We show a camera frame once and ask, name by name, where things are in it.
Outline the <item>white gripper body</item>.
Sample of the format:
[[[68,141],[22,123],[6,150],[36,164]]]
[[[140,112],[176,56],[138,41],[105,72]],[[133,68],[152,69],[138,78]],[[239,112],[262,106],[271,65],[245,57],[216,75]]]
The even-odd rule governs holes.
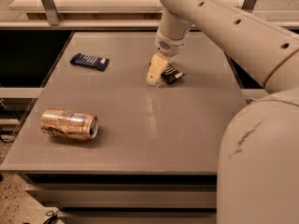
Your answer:
[[[165,56],[174,57],[180,53],[187,39],[187,30],[163,30],[159,28],[155,38],[156,48]]]

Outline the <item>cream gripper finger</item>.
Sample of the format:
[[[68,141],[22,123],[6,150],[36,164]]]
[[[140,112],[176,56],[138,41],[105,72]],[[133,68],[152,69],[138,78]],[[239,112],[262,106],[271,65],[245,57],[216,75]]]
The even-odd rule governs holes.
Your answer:
[[[152,56],[149,71],[147,74],[147,82],[151,86],[161,82],[161,74],[164,72],[166,67],[174,61],[173,57],[166,56],[161,52],[155,53]]]

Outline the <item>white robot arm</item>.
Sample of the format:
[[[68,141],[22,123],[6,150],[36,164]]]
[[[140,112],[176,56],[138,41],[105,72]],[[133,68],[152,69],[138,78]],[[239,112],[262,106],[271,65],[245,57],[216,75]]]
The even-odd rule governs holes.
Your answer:
[[[160,82],[196,26],[233,61],[238,83],[266,95],[239,111],[221,141],[218,224],[299,224],[299,37],[221,0],[160,0],[147,81]]]

